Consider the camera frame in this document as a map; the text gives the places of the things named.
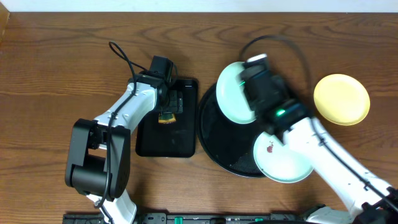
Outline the yellow plate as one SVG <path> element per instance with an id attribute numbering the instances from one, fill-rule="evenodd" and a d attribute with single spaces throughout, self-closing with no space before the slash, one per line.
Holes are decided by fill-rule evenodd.
<path id="1" fill-rule="evenodd" d="M 341 126 L 360 123 L 368 115 L 371 105 L 365 87 L 344 74 L 322 78 L 315 86 L 313 100 L 326 120 Z"/>

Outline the light green plate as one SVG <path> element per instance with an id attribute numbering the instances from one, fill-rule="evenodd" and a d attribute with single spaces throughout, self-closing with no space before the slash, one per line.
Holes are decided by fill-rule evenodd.
<path id="1" fill-rule="evenodd" d="M 243 62 L 231 63 L 223 69 L 216 83 L 216 100 L 221 112 L 237 124 L 249 124 L 256 119 L 243 92 L 244 82 L 239 76 L 243 70 Z"/>
<path id="2" fill-rule="evenodd" d="M 265 132 L 258 135 L 254 142 L 253 157 L 258 169 L 276 182 L 300 182 L 313 172 L 305 157 L 283 145 L 276 136 Z"/>

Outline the yellow sponge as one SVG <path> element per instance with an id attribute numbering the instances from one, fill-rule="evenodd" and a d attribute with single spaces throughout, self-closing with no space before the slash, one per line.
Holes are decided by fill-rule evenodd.
<path id="1" fill-rule="evenodd" d="M 176 122 L 174 113 L 160 113 L 158 117 L 159 124 L 170 124 Z"/>

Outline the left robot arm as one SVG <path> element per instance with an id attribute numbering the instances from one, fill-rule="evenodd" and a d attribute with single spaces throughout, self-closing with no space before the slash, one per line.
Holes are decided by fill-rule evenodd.
<path id="1" fill-rule="evenodd" d="M 100 209 L 105 223 L 133 223 L 137 206 L 126 186 L 130 174 L 131 134 L 147 113 L 178 112 L 182 100 L 171 90 L 170 75 L 141 72 L 126 91 L 93 120 L 72 127 L 65 183 Z"/>

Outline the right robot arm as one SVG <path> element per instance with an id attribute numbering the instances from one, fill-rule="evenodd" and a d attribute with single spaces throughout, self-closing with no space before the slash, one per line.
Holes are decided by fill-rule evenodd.
<path id="1" fill-rule="evenodd" d="M 337 143 L 283 78 L 261 66 L 247 67 L 238 77 L 265 132 L 282 135 L 285 145 L 309 160 L 354 223 L 397 223 L 397 189 Z"/>

